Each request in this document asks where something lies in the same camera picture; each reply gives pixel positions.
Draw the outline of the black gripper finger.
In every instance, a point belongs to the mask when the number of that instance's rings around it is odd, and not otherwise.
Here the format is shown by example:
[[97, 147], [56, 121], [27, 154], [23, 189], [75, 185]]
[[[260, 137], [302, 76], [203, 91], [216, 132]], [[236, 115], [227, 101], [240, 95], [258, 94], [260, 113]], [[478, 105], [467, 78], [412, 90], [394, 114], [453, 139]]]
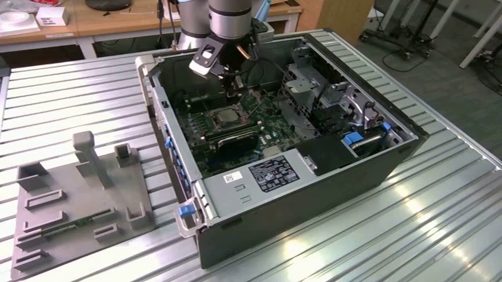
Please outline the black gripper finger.
[[244, 84], [243, 84], [240, 75], [230, 76], [228, 83], [226, 86], [226, 96], [228, 98], [234, 98], [235, 96], [239, 96], [243, 88], [244, 88]]

